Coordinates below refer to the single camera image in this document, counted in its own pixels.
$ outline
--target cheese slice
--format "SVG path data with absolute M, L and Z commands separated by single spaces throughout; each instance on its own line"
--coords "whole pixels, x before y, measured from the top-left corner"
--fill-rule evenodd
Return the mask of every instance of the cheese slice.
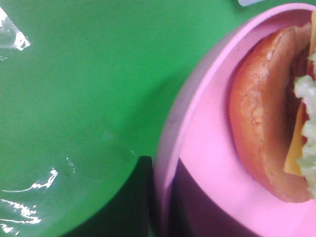
M 312 55 L 316 47 L 316 12 L 312 12 L 312 32 L 311 32 L 311 44 L 309 55 Z M 304 125 L 304 106 L 301 102 L 297 112 L 296 122 L 294 127 L 294 133 L 291 141 L 289 151 L 284 164 L 284 171 L 289 174 L 295 174 L 302 176 L 300 166 L 296 160 L 302 156 L 302 147 L 304 140 L 302 136 L 302 128 Z

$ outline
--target pink bowl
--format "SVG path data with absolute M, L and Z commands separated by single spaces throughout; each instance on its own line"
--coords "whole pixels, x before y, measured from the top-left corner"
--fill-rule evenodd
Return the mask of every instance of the pink bowl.
M 314 201 L 282 202 L 241 167 L 227 106 L 231 77 L 248 50 L 280 28 L 306 23 L 313 10 L 316 6 L 290 3 L 259 14 L 217 43 L 187 79 L 164 125 L 155 161 L 163 233 L 167 233 L 172 181 L 179 158 L 210 199 L 256 234 L 296 237 L 316 233 Z

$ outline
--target pink plate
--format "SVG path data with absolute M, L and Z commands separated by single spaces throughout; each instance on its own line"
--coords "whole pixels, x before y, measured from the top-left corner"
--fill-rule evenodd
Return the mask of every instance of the pink plate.
M 201 60 L 181 89 L 160 139 L 155 187 L 163 233 L 167 231 L 171 184 L 179 158 L 219 207 L 260 236 L 316 235 L 316 203 L 285 203 L 241 167 L 228 118 L 231 77 L 247 51 L 266 35 L 309 21 L 316 6 L 284 4 L 235 29 Z

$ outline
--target sesame-free bun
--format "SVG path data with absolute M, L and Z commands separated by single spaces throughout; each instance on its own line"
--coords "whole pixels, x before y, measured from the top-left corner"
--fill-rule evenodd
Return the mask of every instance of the sesame-free bun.
M 304 177 L 284 172 L 294 124 L 287 93 L 291 65 L 308 47 L 311 25 L 279 30 L 253 48 L 234 78 L 229 115 L 238 156 L 246 171 L 277 198 L 311 198 Z

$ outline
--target lettuce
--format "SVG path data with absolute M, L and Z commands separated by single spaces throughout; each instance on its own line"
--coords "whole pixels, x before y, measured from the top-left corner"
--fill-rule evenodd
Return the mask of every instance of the lettuce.
M 302 157 L 297 163 L 308 182 L 308 190 L 313 198 L 316 198 L 316 82 L 309 75 L 297 78 L 294 82 L 294 92 L 296 97 L 302 98 L 309 115 L 309 120 L 304 123 L 302 129 L 302 135 L 307 138 L 307 142 L 302 147 Z

